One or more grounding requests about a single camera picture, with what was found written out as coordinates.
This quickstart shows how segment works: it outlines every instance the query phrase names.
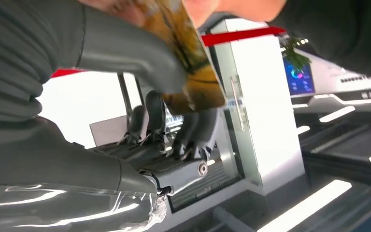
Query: person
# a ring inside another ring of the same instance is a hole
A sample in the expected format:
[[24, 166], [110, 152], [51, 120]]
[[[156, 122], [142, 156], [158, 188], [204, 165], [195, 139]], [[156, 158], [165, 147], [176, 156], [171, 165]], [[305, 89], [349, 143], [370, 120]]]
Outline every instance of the person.
[[[81, 0], [109, 9], [121, 0]], [[183, 0], [196, 27], [214, 12], [228, 12], [284, 28], [308, 39], [324, 59], [360, 74], [371, 75], [371, 0]], [[137, 14], [117, 14], [136, 21]]]

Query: white pillar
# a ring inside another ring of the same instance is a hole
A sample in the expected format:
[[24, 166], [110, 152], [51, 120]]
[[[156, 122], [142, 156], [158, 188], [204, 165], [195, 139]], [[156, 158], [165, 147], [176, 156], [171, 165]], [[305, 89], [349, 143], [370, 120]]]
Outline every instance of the white pillar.
[[[227, 19], [212, 33], [266, 26]], [[246, 178], [268, 194], [305, 172], [279, 40], [268, 35], [218, 45], [215, 50], [226, 95], [237, 92], [243, 98], [245, 108], [233, 112], [233, 124]], [[232, 88], [230, 78], [236, 76]]]

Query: colorful screen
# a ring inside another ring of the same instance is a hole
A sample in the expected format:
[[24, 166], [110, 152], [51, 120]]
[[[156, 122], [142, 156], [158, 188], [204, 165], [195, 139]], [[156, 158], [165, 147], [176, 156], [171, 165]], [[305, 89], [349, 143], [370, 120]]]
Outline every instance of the colorful screen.
[[315, 93], [310, 65], [305, 65], [302, 70], [297, 70], [284, 59], [284, 66], [291, 95]]

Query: glass panel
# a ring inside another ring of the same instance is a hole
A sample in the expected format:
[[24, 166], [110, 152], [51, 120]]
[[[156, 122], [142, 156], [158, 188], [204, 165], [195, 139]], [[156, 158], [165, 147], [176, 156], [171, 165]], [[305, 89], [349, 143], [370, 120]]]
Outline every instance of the glass panel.
[[[218, 24], [212, 33], [227, 31], [224, 22]], [[258, 172], [254, 145], [246, 116], [244, 97], [235, 66], [234, 56], [230, 43], [216, 45], [210, 49], [213, 65], [223, 83], [224, 92], [228, 99], [228, 107], [224, 109], [224, 115], [229, 132], [229, 140], [235, 159], [239, 160], [240, 173], [245, 178], [261, 185], [261, 177]]]

